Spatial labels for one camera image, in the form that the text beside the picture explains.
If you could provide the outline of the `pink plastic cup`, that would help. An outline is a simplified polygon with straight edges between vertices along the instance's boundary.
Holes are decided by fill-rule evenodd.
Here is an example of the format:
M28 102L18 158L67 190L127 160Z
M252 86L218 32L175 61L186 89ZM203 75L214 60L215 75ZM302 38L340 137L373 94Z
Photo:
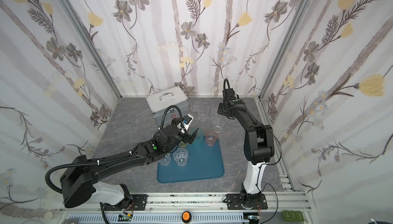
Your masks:
M205 133L205 141L208 146L214 146L218 139L218 134L213 131L209 130Z

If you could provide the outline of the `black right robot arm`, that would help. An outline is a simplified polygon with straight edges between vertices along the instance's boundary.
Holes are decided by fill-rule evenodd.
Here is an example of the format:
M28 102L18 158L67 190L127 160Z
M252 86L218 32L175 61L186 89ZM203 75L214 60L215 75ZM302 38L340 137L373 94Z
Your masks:
M263 201L262 177L270 160L275 155L275 139L270 125L264 125L245 102L235 93L226 78L223 82L223 100L219 104L218 114L231 120L237 120L245 131L243 151L248 161L246 178L239 193L240 207L252 209L261 207Z

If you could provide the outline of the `teal plastic tray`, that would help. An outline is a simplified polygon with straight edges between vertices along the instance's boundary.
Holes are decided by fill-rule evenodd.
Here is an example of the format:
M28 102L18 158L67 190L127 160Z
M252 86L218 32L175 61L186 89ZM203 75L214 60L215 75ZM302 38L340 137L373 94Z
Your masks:
M220 178L224 175L224 164L217 140L213 146L202 140L200 147L189 145L187 163L179 166L175 154L171 153L171 162L164 166L158 164L157 179L159 183L175 183L195 180Z

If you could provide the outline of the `yellow plastic cup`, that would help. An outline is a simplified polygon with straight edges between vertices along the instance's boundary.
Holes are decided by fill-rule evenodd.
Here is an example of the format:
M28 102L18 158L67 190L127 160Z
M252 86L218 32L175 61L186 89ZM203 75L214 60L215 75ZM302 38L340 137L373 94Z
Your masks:
M180 143L179 143L179 147L186 147L187 146L187 143L185 143L185 142L183 142L183 141L181 141Z

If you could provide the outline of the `teal plastic cup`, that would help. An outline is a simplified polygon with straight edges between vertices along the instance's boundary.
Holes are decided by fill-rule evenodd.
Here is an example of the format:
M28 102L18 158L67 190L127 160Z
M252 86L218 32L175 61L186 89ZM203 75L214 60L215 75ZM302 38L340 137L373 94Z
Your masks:
M191 145L192 145L193 147L195 147L195 148L199 148L199 147L202 146L202 144L203 144L203 142L204 142L205 133L204 133L204 131L203 131L201 128L195 129L195 130L193 131L193 133L194 133L195 131L197 131L196 137L195 137L195 139L194 139L194 141L193 141L193 143L192 143Z

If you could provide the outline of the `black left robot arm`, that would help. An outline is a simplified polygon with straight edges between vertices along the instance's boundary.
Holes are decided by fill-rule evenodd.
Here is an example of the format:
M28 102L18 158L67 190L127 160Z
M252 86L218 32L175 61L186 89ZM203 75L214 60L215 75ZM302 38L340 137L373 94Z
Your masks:
M92 159L86 155L78 156L70 164L48 170L45 182L63 196L66 208L98 201L124 209L132 203L127 186L105 184L102 180L129 168L157 162L175 151L180 142L191 144L197 135L188 132L193 120L190 114L180 114L171 124L161 124L150 140L136 144L127 152Z

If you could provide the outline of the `clear glass tumbler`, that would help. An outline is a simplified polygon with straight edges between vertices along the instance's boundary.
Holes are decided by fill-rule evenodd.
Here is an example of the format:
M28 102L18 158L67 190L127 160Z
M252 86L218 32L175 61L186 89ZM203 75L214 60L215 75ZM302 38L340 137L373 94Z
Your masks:
M221 116L217 113L213 113L211 116L211 121L213 124L217 124L220 122Z
M224 125L225 125L225 122L224 121L216 121L214 124L213 124L213 130L216 132L216 133L221 133L222 131L223 131L223 128L224 128Z
M172 157L170 153L167 153L162 159L159 160L159 164L161 166L168 166L172 161Z
M185 148L178 148L173 153L173 158L178 166L184 167L188 162L189 153Z
M198 108L198 120L199 121L206 121L208 119L209 107L206 105L201 105Z
M189 99L190 109L193 112L197 112L199 110L200 103L201 103L201 100L198 97L192 97Z

